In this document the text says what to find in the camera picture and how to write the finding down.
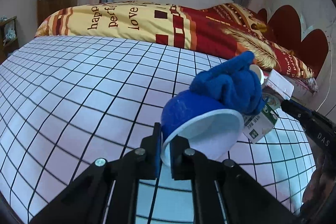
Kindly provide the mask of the person right hand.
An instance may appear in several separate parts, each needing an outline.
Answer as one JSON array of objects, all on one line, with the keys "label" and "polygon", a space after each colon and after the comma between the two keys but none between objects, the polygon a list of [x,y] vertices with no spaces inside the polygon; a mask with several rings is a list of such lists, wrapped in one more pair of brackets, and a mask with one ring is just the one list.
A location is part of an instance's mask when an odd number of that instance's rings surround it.
[{"label": "person right hand", "polygon": [[316,169],[303,193],[304,205],[323,204],[335,186],[335,166],[324,154],[317,157]]}]

